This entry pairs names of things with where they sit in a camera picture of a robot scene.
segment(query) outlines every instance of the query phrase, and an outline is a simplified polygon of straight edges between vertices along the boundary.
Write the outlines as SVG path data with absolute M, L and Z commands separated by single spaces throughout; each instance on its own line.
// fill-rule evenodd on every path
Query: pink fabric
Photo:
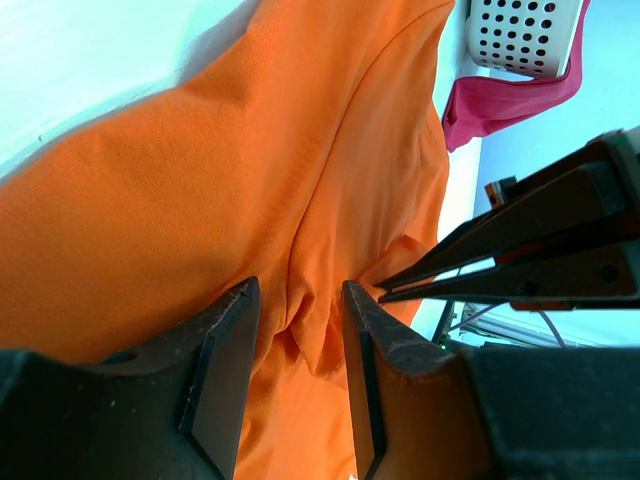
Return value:
M 509 82 L 486 77 L 456 80 L 442 118 L 447 150 L 486 137 L 573 97 L 582 84 L 582 34 L 591 0 L 585 0 L 567 71 L 560 78 Z

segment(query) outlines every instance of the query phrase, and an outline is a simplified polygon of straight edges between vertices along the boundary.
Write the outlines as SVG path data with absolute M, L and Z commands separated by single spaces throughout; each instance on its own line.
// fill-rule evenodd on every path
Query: wire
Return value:
M 549 315 L 547 315 L 545 312 L 538 312 L 538 313 L 544 319 L 544 321 L 547 322 L 549 330 L 551 330 L 551 333 L 553 333 L 553 336 L 556 337 L 556 341 L 558 342 L 558 345 L 560 345 L 562 348 L 567 348 L 567 344 L 564 343 L 562 336 L 560 336 L 560 332 L 558 331 L 556 326 L 553 324 L 553 322 L 549 318 Z
M 471 315 L 469 318 L 467 318 L 466 320 L 463 320 L 462 322 L 454 325 L 453 327 L 451 327 L 449 329 L 449 331 L 455 330 L 457 328 L 460 327 L 464 327 L 467 323 L 473 322 L 476 318 L 481 317 L 482 315 L 484 315 L 485 313 L 493 310 L 494 308 L 496 308 L 498 305 L 502 305 L 501 303 L 496 303 L 495 305 L 489 305 L 488 307 L 483 308 L 482 310 L 477 311 L 476 313 L 474 313 L 473 315 Z

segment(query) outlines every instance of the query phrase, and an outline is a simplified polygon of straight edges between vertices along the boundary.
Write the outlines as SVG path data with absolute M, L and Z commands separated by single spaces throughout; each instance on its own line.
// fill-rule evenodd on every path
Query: white plastic basket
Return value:
M 478 65 L 561 77 L 584 0 L 471 0 L 467 49 Z

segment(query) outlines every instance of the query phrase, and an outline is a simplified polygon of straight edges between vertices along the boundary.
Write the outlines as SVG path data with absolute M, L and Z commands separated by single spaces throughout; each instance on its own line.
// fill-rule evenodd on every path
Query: orange fabric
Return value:
M 260 279 L 237 478 L 355 473 L 340 286 L 435 244 L 450 0 L 264 0 L 186 85 L 0 189 L 0 339 L 100 360 Z M 417 305 L 390 308 L 409 322 Z

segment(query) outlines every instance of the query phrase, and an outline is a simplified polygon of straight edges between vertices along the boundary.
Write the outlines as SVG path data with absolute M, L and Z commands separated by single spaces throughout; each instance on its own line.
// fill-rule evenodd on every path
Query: orange shirt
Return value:
M 341 283 L 371 288 L 436 242 L 431 95 L 452 5 L 263 0 L 196 78 L 6 181 L 1 345 L 98 361 L 257 275 L 237 478 L 355 474 Z

